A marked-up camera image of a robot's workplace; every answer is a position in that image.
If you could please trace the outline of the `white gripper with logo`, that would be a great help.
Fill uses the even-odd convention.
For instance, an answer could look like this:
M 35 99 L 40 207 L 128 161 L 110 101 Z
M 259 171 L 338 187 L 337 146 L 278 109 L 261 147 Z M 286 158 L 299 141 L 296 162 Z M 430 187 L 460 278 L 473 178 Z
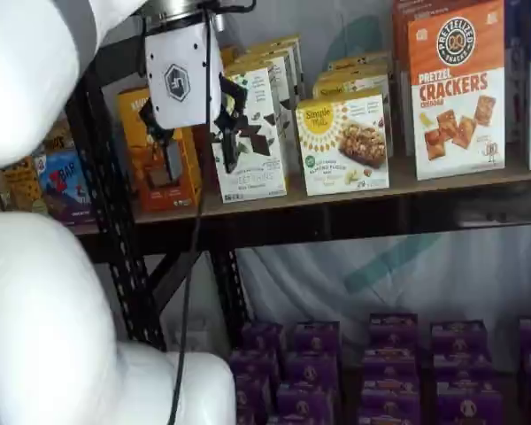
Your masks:
M 247 123 L 248 90 L 225 77 L 213 25 L 204 21 L 145 38 L 150 90 L 140 118 L 163 155 L 168 179 L 179 185 L 181 151 L 175 128 L 211 124 L 211 143 L 222 151 L 223 167 L 231 174 L 240 152 L 236 135 Z

